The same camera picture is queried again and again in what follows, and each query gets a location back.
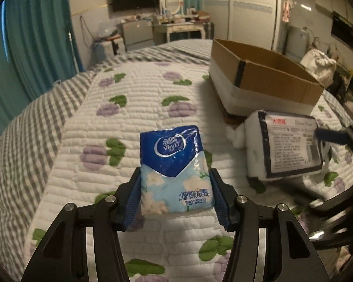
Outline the large white tissue package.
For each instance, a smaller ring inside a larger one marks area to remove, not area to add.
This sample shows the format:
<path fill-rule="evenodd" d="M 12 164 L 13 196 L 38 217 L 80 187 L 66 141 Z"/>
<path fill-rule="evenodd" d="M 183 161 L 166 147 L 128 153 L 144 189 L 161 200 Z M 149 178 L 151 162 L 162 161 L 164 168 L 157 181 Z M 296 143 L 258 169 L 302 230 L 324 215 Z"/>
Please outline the large white tissue package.
<path fill-rule="evenodd" d="M 258 110 L 239 126 L 227 126 L 226 135 L 234 148 L 246 151 L 248 177 L 274 181 L 322 170 L 316 129 L 312 116 Z"/>

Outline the blue Vinda tissue pack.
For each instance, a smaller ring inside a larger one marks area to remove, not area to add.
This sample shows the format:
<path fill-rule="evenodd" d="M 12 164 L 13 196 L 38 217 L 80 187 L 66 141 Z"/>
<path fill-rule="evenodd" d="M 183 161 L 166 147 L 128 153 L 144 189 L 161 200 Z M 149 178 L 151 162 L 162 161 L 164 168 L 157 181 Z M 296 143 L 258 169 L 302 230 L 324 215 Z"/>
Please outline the blue Vinda tissue pack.
<path fill-rule="evenodd" d="M 215 204 L 195 125 L 141 133 L 140 170 L 143 216 L 189 215 Z"/>

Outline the white laundry bundle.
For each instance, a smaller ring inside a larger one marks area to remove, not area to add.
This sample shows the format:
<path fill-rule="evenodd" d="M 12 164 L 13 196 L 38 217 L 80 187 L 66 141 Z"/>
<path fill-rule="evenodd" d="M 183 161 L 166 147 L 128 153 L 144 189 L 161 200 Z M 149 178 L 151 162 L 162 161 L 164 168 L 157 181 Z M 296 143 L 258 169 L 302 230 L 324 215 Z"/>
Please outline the white laundry bundle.
<path fill-rule="evenodd" d="M 306 72 L 312 75 L 325 89 L 333 83 L 333 76 L 337 68 L 335 59 L 329 58 L 318 49 L 309 50 L 300 61 Z"/>

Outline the black range hood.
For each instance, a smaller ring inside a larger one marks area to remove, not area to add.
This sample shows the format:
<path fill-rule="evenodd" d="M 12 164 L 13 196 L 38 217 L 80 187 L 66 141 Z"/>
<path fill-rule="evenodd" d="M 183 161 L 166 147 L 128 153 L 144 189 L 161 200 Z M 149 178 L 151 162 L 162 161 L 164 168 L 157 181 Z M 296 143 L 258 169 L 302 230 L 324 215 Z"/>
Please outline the black range hood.
<path fill-rule="evenodd" d="M 337 12 L 333 12 L 331 35 L 353 50 L 353 24 Z"/>

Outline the brown cardboard box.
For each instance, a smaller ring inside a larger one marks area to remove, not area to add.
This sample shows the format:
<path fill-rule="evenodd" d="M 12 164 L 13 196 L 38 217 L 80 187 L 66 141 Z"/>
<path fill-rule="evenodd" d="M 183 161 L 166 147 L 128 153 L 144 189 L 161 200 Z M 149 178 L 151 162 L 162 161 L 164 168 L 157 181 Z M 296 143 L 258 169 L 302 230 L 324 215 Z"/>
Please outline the brown cardboard box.
<path fill-rule="evenodd" d="M 287 57 L 261 47 L 214 39 L 209 75 L 225 112 L 257 110 L 309 115 L 324 87 Z"/>

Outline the white floral quilt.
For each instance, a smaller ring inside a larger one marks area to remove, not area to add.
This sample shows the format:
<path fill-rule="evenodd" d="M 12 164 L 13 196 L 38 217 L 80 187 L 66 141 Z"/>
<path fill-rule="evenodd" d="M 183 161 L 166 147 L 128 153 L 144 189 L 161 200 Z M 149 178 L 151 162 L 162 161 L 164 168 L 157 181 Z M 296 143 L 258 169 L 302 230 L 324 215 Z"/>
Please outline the white floral quilt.
<path fill-rule="evenodd" d="M 306 112 L 227 126 L 215 66 L 96 73 L 67 121 L 23 281 L 330 281 L 353 249 L 353 143 Z"/>

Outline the grey checkered bed sheet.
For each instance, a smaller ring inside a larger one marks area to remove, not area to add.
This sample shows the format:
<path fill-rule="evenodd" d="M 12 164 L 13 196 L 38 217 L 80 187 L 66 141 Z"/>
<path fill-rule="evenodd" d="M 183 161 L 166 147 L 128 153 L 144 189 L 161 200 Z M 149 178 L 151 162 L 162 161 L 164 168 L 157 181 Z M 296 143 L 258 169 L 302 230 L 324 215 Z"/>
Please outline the grey checkered bed sheet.
<path fill-rule="evenodd" d="M 20 281 L 37 244 L 68 202 L 94 204 L 140 163 L 140 133 L 199 127 L 207 165 L 258 204 L 290 205 L 247 179 L 246 153 L 227 139 L 209 78 L 212 40 L 181 40 L 100 63 L 29 104 L 0 135 L 0 265 Z M 353 185 L 353 155 L 332 145 L 330 165 L 304 184 L 329 199 Z M 221 281 L 233 235 L 215 211 L 144 219 L 119 233 L 131 281 Z"/>

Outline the white kitchen cabinets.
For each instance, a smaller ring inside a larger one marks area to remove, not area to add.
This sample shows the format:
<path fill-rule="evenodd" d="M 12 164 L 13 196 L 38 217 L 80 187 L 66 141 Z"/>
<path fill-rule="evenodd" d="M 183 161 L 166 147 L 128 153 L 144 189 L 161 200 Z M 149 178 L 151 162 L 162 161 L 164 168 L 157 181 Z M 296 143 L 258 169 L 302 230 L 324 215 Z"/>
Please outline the white kitchen cabinets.
<path fill-rule="evenodd" d="M 317 6 L 328 12 L 335 12 L 353 22 L 353 7 L 346 0 L 315 0 Z"/>

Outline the white sliding wardrobe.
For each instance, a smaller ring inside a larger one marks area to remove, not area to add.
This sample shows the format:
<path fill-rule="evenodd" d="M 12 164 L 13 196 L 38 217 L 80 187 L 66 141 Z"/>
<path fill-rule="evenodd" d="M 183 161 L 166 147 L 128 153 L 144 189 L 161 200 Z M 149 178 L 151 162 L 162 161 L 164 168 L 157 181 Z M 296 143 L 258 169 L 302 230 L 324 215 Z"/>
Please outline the white sliding wardrobe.
<path fill-rule="evenodd" d="M 282 0 L 203 0 L 214 37 L 275 51 L 280 39 Z"/>

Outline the dark suitcase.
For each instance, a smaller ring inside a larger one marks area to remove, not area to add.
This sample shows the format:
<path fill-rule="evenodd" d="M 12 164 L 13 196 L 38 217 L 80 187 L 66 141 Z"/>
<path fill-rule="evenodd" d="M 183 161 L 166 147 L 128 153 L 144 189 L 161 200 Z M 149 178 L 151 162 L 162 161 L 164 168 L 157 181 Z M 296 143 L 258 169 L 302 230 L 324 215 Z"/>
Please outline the dark suitcase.
<path fill-rule="evenodd" d="M 203 24 L 205 30 L 205 38 L 206 39 L 214 39 L 215 36 L 215 25 L 213 22 L 205 22 Z"/>

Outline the white dressing table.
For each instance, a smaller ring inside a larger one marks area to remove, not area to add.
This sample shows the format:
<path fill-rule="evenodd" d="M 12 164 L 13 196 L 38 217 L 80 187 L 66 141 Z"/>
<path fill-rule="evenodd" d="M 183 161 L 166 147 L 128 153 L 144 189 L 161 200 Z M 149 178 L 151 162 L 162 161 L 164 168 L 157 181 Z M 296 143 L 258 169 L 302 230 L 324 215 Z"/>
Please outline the white dressing table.
<path fill-rule="evenodd" d="M 183 22 L 183 23 L 167 23 L 160 25 L 153 25 L 153 40 L 156 45 L 170 42 L 170 35 L 181 32 L 200 32 L 201 39 L 206 39 L 206 32 L 202 23 Z"/>

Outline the large teal curtain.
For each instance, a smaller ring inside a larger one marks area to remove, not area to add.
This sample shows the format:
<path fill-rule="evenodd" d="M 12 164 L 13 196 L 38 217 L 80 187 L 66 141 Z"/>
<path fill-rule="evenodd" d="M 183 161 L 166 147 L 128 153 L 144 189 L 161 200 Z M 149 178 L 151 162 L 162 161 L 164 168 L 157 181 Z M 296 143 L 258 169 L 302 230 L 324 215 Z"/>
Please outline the large teal curtain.
<path fill-rule="evenodd" d="M 0 135 L 55 82 L 82 71 L 69 0 L 0 4 Z"/>

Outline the white suitcase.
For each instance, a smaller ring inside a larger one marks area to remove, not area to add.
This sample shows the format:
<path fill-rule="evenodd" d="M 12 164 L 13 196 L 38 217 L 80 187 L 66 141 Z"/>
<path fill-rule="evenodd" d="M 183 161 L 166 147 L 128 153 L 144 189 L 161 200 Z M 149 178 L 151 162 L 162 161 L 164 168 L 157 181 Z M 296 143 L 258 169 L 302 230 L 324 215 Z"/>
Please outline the white suitcase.
<path fill-rule="evenodd" d="M 126 53 L 124 39 L 121 36 L 98 41 L 93 48 L 99 63 Z"/>

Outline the oval vanity mirror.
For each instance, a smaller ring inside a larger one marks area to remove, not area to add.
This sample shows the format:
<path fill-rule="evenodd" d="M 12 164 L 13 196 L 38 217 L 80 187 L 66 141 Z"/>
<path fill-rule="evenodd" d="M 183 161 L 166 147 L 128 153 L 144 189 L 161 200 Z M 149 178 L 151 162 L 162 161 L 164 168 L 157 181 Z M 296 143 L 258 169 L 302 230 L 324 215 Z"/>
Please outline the oval vanity mirror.
<path fill-rule="evenodd" d="M 183 0 L 160 0 L 163 15 L 177 15 L 181 11 Z"/>

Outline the grey mini fridge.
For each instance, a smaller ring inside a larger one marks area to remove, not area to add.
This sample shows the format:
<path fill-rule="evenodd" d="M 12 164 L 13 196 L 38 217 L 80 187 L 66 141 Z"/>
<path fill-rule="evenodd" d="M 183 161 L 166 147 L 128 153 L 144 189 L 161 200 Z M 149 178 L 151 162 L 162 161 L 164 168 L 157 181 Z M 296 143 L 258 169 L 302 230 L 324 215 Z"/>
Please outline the grey mini fridge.
<path fill-rule="evenodd" d="M 155 45 L 151 21 L 137 20 L 124 22 L 120 24 L 120 31 L 122 32 L 127 52 Z"/>

